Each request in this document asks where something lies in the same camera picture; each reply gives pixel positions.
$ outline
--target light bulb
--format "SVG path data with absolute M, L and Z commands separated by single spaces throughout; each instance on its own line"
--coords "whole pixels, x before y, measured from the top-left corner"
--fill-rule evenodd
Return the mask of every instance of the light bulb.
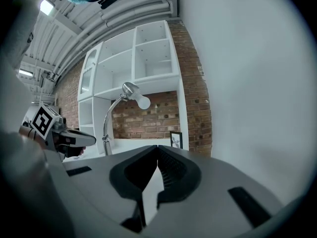
M 144 96 L 141 95 L 141 94 L 137 94 L 137 95 L 135 96 L 135 100 L 137 101 L 137 103 L 138 103 L 140 109 L 144 109 L 144 110 L 145 110 L 145 109 L 148 109 L 148 108 L 150 107 L 150 105 L 151 105 L 150 99 L 147 98 L 147 97 L 144 97 Z

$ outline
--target framed picture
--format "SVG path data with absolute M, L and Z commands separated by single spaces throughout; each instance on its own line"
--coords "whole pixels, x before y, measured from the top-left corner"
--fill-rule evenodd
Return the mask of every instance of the framed picture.
M 181 132 L 170 131 L 170 146 L 183 149 L 183 134 Z

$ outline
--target white ceiling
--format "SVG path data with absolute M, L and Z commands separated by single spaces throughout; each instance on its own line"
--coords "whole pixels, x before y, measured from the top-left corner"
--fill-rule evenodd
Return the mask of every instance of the white ceiling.
M 85 53 L 101 41 L 140 24 L 177 17 L 177 0 L 119 0 L 105 10 L 101 10 L 97 2 L 75 5 L 68 0 L 50 1 L 55 5 L 54 16 L 40 12 L 33 31 L 34 39 L 21 64 L 21 68 L 33 72 L 34 77 L 21 74 L 18 76 L 35 97 L 41 91 L 52 93 L 55 85 L 85 56 Z M 105 15 L 107 20 L 74 44 L 76 37 L 102 15 Z M 55 76 L 55 80 L 59 79 L 57 83 L 46 79 L 54 69 L 58 71 L 61 67 L 63 72 L 58 77 Z M 42 88 L 41 76 L 45 78 Z

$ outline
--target chrome lamp arm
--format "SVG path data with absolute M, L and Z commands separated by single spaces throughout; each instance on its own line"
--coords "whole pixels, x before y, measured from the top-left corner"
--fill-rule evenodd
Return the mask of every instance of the chrome lamp arm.
M 111 150 L 111 147 L 110 147 L 110 140 L 111 138 L 109 137 L 107 131 L 108 131 L 108 122 L 109 122 L 109 119 L 111 117 L 111 113 L 113 111 L 113 109 L 121 102 L 121 101 L 128 101 L 128 98 L 126 95 L 123 95 L 121 94 L 120 95 L 120 98 L 117 99 L 113 104 L 112 106 L 110 107 L 110 109 L 108 110 L 107 114 L 106 114 L 106 118 L 105 118 L 105 121 L 104 121 L 104 136 L 103 136 L 103 142 L 104 142 L 104 149 L 105 149 L 105 154 L 106 156 L 108 155 L 112 155 L 112 150 Z

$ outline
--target fluorescent light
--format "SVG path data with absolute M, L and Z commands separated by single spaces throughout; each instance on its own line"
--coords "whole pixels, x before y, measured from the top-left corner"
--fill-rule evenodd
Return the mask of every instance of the fluorescent light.
M 50 14 L 50 12 L 53 10 L 54 6 L 47 0 L 43 0 L 41 3 L 40 10 L 44 12 L 47 16 Z
M 33 72 L 27 71 L 27 70 L 23 70 L 23 69 L 19 69 L 19 74 L 23 74 L 23 75 L 27 75 L 30 77 L 33 77 Z

